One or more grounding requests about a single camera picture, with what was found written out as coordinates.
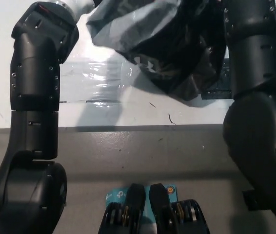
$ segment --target cylindrical joint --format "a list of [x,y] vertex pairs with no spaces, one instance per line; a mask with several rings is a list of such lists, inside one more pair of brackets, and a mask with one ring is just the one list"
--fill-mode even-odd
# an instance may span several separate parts
[[224,22],[228,46],[255,35],[276,36],[275,0],[225,0]]
[[224,0],[224,7],[234,98],[276,94],[275,0]]
[[11,109],[58,111],[60,67],[53,41],[40,34],[22,34],[11,61]]
[[27,159],[51,160],[58,153],[58,113],[12,111],[9,152]]
[[93,0],[49,0],[49,2],[59,4],[66,8],[76,22],[79,21],[81,15],[88,14],[95,8]]

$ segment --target white table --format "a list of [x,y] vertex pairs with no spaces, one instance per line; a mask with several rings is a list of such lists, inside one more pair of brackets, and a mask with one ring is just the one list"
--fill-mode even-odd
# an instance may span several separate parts
[[[11,31],[33,0],[0,0],[0,132],[10,128],[9,74],[13,53]],[[92,55],[101,60],[116,55],[113,50],[94,47],[85,27],[87,16],[79,21],[80,40],[71,53],[68,63]],[[137,68],[132,66],[131,82],[135,82]],[[122,89],[118,103],[61,103],[59,127],[67,131],[130,131],[152,129],[173,129],[209,124],[222,124],[232,100],[203,101],[199,97],[188,105],[174,100],[158,90],[145,78],[141,85],[148,91],[128,85]],[[66,89],[61,79],[61,92],[70,94],[75,89]]]

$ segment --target small debris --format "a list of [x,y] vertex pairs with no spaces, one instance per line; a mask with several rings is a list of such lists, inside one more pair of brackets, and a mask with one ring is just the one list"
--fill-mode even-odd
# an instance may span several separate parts
[[172,124],[176,125],[174,122],[172,122],[172,120],[171,120],[171,115],[170,115],[170,114],[168,114],[168,118],[169,118],[169,121],[170,121]]
[[152,103],[150,103],[150,105],[151,105],[151,106],[153,106],[154,108],[156,108],[156,106],[155,106],[155,105],[153,105]]

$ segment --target orange circle logo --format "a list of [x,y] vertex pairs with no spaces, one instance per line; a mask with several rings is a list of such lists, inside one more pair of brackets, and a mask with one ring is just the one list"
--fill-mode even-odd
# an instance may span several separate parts
[[173,194],[175,192],[175,189],[173,186],[168,186],[166,188],[168,194]]

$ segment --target white surface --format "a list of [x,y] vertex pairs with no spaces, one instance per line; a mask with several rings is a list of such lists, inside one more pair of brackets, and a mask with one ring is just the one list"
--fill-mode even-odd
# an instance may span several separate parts
[[[33,0],[0,0],[0,129],[10,127],[9,73],[13,53],[11,31],[24,11]],[[69,60],[89,57],[99,60],[118,56],[114,51],[96,48],[92,45],[85,27],[86,17],[79,21],[80,40],[73,50]],[[199,98],[188,105],[182,104],[170,97],[159,94],[147,79],[141,79],[143,87],[148,91],[130,86],[121,96],[120,103],[61,103],[59,110],[59,127],[98,126],[165,126],[221,124],[231,100],[205,101]]]

